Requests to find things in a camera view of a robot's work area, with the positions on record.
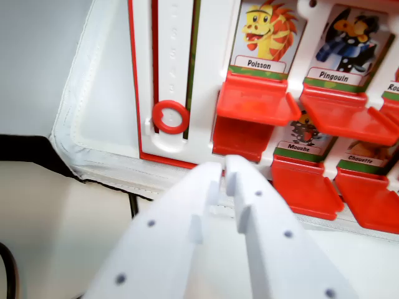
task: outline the name label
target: name label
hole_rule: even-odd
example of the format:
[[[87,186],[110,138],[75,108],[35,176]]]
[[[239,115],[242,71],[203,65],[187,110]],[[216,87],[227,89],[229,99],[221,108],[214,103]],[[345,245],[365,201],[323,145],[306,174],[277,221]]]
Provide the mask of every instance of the name label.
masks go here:
[[[344,83],[349,85],[359,85],[362,80],[361,75],[338,72],[336,70],[319,69],[312,67],[307,74],[309,78],[319,79],[323,81],[331,81],[337,83]]]
[[[386,92],[399,93],[399,82],[389,82]]]
[[[357,156],[356,154],[348,154],[348,153],[345,153],[343,160],[367,164],[367,165],[373,165],[373,166],[383,166],[384,163],[383,160]]]
[[[284,73],[286,64],[281,61],[271,61],[255,57],[238,55],[234,63],[238,67],[247,67],[249,69],[267,70],[275,73]]]
[[[320,154],[322,149],[315,146],[300,145],[296,143],[280,141],[279,148],[285,148],[292,151],[301,151],[308,154]]]

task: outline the animal card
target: animal card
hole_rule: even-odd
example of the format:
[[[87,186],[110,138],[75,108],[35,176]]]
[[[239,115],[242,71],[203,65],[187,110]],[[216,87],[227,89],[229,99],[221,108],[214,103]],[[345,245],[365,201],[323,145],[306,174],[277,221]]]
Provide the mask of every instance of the animal card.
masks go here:
[[[274,154],[321,162],[335,140],[335,137],[317,131],[310,116],[302,110],[301,118],[285,127],[284,137],[274,150]]]
[[[391,77],[391,80],[387,82],[387,87],[382,96],[390,100],[399,101],[399,69]]]
[[[286,79],[306,20],[297,0],[242,0],[229,70]]]
[[[335,5],[304,83],[365,91],[393,41],[387,18],[381,12]]]
[[[346,150],[338,167],[363,173],[386,174],[384,167],[393,158],[399,143],[383,146],[365,141],[354,141]]]

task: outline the cartoon dragon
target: cartoon dragon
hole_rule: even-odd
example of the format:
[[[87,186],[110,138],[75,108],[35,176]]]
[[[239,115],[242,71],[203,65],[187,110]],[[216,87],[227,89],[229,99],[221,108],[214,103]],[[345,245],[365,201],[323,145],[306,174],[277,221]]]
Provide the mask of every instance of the cartoon dragon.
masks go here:
[[[347,8],[331,23],[325,35],[325,44],[316,54],[316,59],[325,62],[331,54],[337,54],[341,60],[336,70],[365,72],[367,69],[363,65],[375,58],[377,45],[371,42],[370,34],[379,29],[378,16],[361,14],[354,22],[349,22],[349,14],[350,8]]]
[[[249,50],[259,46],[257,56],[262,59],[279,61],[294,43],[297,29],[292,20],[297,20],[290,12],[292,9],[281,8],[284,4],[271,4],[267,0],[260,7],[251,6],[244,25],[244,40]]]

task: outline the green strip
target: green strip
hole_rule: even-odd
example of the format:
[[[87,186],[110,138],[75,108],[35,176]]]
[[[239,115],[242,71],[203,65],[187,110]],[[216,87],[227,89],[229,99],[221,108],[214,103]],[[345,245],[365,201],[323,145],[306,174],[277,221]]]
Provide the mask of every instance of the green strip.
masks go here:
[[[274,73],[264,70],[248,69],[246,67],[238,67],[236,65],[230,65],[229,70],[237,74],[257,76],[257,77],[276,79],[276,80],[284,80],[288,77],[288,74]]]
[[[279,156],[284,156],[288,158],[295,158],[316,163],[323,161],[324,158],[323,156],[319,156],[317,154],[308,154],[308,153],[302,153],[300,151],[291,151],[290,149],[285,149],[285,148],[276,148],[274,150],[274,154],[278,154]]]
[[[384,92],[382,96],[389,100],[399,101],[399,94],[397,94],[397,93]]]
[[[367,165],[346,160],[341,160],[338,163],[338,167],[348,170],[360,171],[362,173],[372,173],[372,174],[381,174],[383,171],[383,168],[379,166]]]
[[[186,109],[190,112],[191,110],[191,98],[193,96],[193,82],[194,82],[194,68],[195,68],[195,53],[197,50],[197,38],[198,38],[198,23],[200,22],[200,8],[201,0],[195,0],[194,10],[195,15],[193,19],[193,32],[191,36],[190,45],[190,61],[188,62],[188,81],[187,81],[187,96],[186,96]],[[183,138],[188,139],[188,128],[183,133]]]
[[[313,78],[305,78],[304,83],[317,86],[317,87],[324,87],[334,90],[340,90],[342,92],[364,92],[364,86],[356,86],[356,85],[349,85],[349,84],[342,84],[336,83],[331,81],[313,79]]]

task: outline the black cable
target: black cable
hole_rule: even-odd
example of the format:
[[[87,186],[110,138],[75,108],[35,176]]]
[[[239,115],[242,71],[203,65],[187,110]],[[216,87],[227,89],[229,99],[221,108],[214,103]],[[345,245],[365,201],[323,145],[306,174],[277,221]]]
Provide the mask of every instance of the black cable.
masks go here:
[[[138,214],[138,202],[136,194],[129,193],[129,203],[130,212],[132,213],[132,218],[134,218]]]
[[[17,298],[18,271],[14,256],[3,243],[0,243],[0,256],[6,268],[7,299]]]
[[[138,194],[135,194],[137,197],[139,197],[139,198],[142,198],[142,199],[145,199],[146,201],[154,201],[153,199],[151,199],[151,198],[149,198],[149,197],[145,197],[145,196],[142,196],[142,195],[138,195]]]

